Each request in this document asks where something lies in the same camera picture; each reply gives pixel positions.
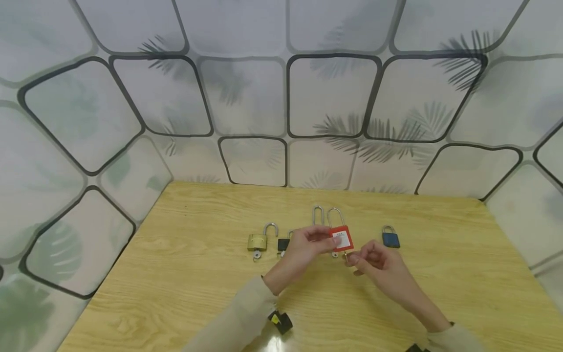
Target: black object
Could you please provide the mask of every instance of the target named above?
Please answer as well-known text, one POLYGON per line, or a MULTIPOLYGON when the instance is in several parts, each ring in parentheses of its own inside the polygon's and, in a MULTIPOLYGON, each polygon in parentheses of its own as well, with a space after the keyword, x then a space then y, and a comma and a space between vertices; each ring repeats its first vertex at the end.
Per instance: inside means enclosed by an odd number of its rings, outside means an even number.
POLYGON ((276 325, 276 328, 278 328, 281 335, 285 334, 293 327, 293 323, 291 322, 289 315, 287 315, 287 313, 282 314, 278 310, 274 310, 268 317, 268 320, 276 325))
POLYGON ((396 233, 384 232, 382 233, 383 245, 390 248, 401 248, 399 236, 396 233))
POLYGON ((408 350, 406 350, 406 352, 430 352, 428 350, 422 350, 420 347, 418 347, 417 344, 412 345, 411 347, 409 347, 408 350))
POLYGON ((289 245, 289 238, 278 238, 278 252, 285 251, 289 245))

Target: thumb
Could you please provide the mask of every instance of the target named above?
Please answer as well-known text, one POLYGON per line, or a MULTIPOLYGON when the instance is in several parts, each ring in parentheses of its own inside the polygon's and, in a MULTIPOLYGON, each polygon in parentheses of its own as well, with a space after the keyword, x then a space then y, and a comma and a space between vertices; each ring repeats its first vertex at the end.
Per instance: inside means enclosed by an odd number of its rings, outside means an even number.
POLYGON ((351 255, 348 257, 348 263, 355 266, 360 272, 366 274, 370 278, 375 278, 377 275, 377 268, 374 268, 370 263, 358 255, 351 255))
POLYGON ((340 237, 330 237, 313 242, 317 254, 332 252, 339 244, 340 237))

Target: padlock shackle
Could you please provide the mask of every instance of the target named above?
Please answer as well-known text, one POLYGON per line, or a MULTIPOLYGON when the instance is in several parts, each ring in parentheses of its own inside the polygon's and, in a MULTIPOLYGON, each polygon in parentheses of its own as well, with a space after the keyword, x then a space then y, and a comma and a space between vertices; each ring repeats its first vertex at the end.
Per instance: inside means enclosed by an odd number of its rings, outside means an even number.
POLYGON ((265 234, 265 235, 267 234, 268 228, 269 228, 270 226, 273 226, 273 227, 276 229, 276 237, 277 237, 277 236, 278 236, 278 226, 277 226, 274 222, 269 222, 268 224, 266 224, 266 225, 264 226, 264 234, 265 234))
POLYGON ((322 206, 313 207, 313 225, 316 225, 316 210, 320 209, 320 224, 324 225, 324 209, 322 206))
POLYGON ((344 217, 342 216, 342 213, 340 212, 340 209, 338 208, 330 208, 329 211, 327 211, 327 220, 328 220, 328 226, 331 228, 332 224, 330 223, 330 212, 336 210, 338 212, 338 214, 340 215, 340 220, 342 221, 342 224, 344 225, 344 217))
POLYGON ((381 232, 384 233, 385 229, 391 229, 391 233, 396 233, 395 229, 393 228, 393 226, 391 225, 385 225, 384 227, 381 228, 381 232))

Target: sleeve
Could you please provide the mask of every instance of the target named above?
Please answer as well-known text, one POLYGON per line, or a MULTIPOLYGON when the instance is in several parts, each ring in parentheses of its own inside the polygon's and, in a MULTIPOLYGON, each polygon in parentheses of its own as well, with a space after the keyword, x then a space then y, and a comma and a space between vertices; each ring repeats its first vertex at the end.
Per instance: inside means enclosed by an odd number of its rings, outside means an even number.
POLYGON ((260 335, 277 299, 260 276, 254 277, 183 351, 241 351, 260 335))
POLYGON ((459 324, 442 332, 428 333, 430 352, 485 352, 483 345, 459 324))

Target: wrist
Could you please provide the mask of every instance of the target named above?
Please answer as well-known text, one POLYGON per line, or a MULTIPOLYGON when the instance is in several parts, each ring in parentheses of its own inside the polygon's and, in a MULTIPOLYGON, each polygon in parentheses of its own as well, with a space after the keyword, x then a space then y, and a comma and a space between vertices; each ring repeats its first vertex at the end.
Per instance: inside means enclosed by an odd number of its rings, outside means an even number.
POLYGON ((426 295, 406 309, 424 325, 428 332, 442 332, 451 327, 444 313, 426 295))
POLYGON ((281 260, 262 277, 264 284, 274 296, 278 296, 291 283, 290 278, 279 265, 280 263, 281 260))

